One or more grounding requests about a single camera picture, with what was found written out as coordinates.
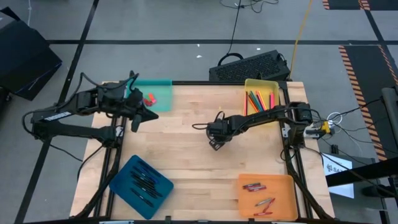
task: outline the gray floor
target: gray floor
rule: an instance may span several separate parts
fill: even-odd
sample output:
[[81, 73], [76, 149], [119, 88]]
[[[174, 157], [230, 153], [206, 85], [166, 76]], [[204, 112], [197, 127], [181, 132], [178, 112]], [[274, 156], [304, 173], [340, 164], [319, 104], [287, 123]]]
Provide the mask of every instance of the gray floor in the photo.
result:
[[[49, 40], [78, 40], [92, 2], [31, 0], [30, 26]], [[238, 0], [224, 2], [233, 5]], [[244, 9], [239, 15], [235, 38], [293, 40], [299, 32], [307, 4], [308, 0], [280, 0], [278, 5], [264, 5], [260, 14]], [[27, 21], [27, 0], [0, 0], [0, 7], [4, 6], [11, 6]], [[397, 25], [393, 22], [398, 19], [398, 12], [372, 14], [383, 37], [398, 40]], [[213, 0], [100, 0], [88, 39], [230, 39], [235, 15], [234, 9], [222, 7]], [[327, 11], [321, 1], [314, 1], [302, 39], [376, 40], [376, 36], [364, 11]], [[61, 68], [34, 101], [14, 97], [0, 120], [0, 223], [14, 221], [41, 147], [39, 141], [23, 131], [21, 116], [58, 100], [77, 45], [50, 47], [63, 60]], [[233, 45], [232, 52], [248, 57], [274, 49], [283, 53], [290, 63], [293, 45]], [[208, 69], [214, 67], [227, 50], [226, 44], [85, 45], [70, 89], [76, 87], [76, 74], [80, 72], [85, 72], [96, 82], [125, 79], [131, 69], [139, 72], [141, 78], [207, 80]], [[389, 50], [398, 60], [398, 46], [389, 46]], [[312, 108], [324, 117], [334, 111], [358, 106], [336, 45], [299, 45], [292, 78], [304, 82]], [[81, 89], [89, 87], [84, 83]], [[69, 123], [87, 126], [91, 121], [92, 117], [68, 119]], [[361, 113], [355, 111], [345, 116], [342, 125], [350, 129], [364, 127]], [[370, 141], [366, 130], [353, 133], [353, 136]], [[338, 144], [341, 150], [353, 156], [376, 157], [371, 144], [359, 142], [359, 148], [343, 132], [328, 142]], [[56, 138], [53, 143], [83, 157], [86, 140]], [[329, 150], [323, 141], [319, 145], [322, 151]], [[65, 154], [50, 150], [26, 222], [68, 217], [79, 165]], [[334, 208], [336, 216], [347, 221], [368, 222], [369, 216], [377, 213], [364, 209], [348, 215], [343, 206], [334, 205]], [[390, 208], [390, 211], [396, 213], [397, 208]]]

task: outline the wooden table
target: wooden table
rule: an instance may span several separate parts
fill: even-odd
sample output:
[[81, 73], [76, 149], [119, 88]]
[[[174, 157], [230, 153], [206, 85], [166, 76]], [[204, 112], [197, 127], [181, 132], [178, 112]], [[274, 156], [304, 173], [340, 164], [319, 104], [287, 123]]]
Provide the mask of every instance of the wooden table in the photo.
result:
[[[120, 168], [132, 155], [138, 155], [174, 183], [174, 190], [153, 220], [247, 220], [239, 215], [236, 179], [239, 174], [287, 174], [280, 159], [282, 138], [277, 122], [251, 128], [232, 142], [214, 151], [204, 131], [194, 123], [213, 121], [217, 112], [226, 116], [243, 113], [243, 86], [174, 85], [172, 111], [159, 113], [159, 119], [142, 123], [137, 133], [128, 122]], [[290, 101], [307, 102], [303, 83], [288, 83]], [[95, 114], [93, 127], [110, 125], [105, 114]], [[307, 147], [318, 150], [316, 140], [306, 139]], [[88, 140], [85, 157], [100, 146]], [[71, 215], [81, 211], [98, 188], [104, 161], [102, 150], [81, 171]], [[334, 216], [330, 194], [319, 154], [302, 150], [307, 186], [325, 211]], [[109, 191], [104, 193], [101, 214], [105, 214]], [[302, 194], [298, 190], [300, 213], [305, 217]], [[117, 195], [112, 219], [143, 218]]]

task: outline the black case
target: black case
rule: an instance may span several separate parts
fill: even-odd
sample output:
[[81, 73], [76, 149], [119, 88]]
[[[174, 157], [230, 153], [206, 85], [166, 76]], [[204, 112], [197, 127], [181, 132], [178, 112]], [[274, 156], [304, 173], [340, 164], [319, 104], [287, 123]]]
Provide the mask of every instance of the black case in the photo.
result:
[[0, 12], [13, 18], [0, 21], [0, 86], [33, 100], [62, 61], [47, 41], [8, 7]]

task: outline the orange pencil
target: orange pencil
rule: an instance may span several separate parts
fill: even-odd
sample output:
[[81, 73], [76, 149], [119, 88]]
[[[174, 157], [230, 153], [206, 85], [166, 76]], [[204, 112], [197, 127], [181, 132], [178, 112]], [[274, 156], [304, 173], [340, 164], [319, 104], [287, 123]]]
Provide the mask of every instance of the orange pencil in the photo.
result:
[[248, 93], [244, 92], [243, 115], [248, 115]]
[[261, 106], [264, 108], [264, 110], [267, 110], [267, 106], [266, 106], [266, 104], [264, 103], [264, 100], [262, 99], [261, 92], [258, 90], [258, 91], [256, 91], [256, 94], [257, 94], [257, 95], [259, 96], [259, 98], [260, 98]]
[[255, 104], [254, 104], [252, 98], [249, 96], [248, 99], [249, 99], [249, 102], [250, 102], [251, 106], [252, 106], [252, 107], [254, 108], [254, 110], [256, 111], [256, 113], [260, 112], [260, 111], [257, 109], [257, 107], [255, 106]]

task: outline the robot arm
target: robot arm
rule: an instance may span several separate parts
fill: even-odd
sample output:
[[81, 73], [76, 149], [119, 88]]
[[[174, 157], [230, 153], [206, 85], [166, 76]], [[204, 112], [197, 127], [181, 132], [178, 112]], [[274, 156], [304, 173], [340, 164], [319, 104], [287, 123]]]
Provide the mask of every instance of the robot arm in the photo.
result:
[[137, 88], [131, 89], [134, 80], [98, 85], [72, 95], [66, 103], [34, 111], [30, 120], [32, 134], [39, 139], [54, 136], [95, 138], [104, 146], [112, 146], [117, 138], [115, 127], [82, 127], [62, 124], [59, 120], [72, 115], [87, 116], [104, 112], [107, 116], [111, 114], [129, 118], [132, 120], [131, 131], [136, 132], [141, 122], [157, 119], [159, 116], [145, 107], [142, 92]]
[[[294, 120], [286, 116], [288, 111], [293, 113]], [[310, 105], [292, 102], [289, 105], [275, 106], [273, 109], [248, 116], [232, 115], [227, 118], [216, 118], [214, 122], [207, 124], [206, 133], [210, 138], [209, 144], [217, 151], [226, 142], [232, 140], [233, 136], [244, 133], [251, 127], [273, 121], [288, 124], [290, 126], [289, 143], [291, 146], [298, 145], [302, 142], [305, 128], [312, 124]]]

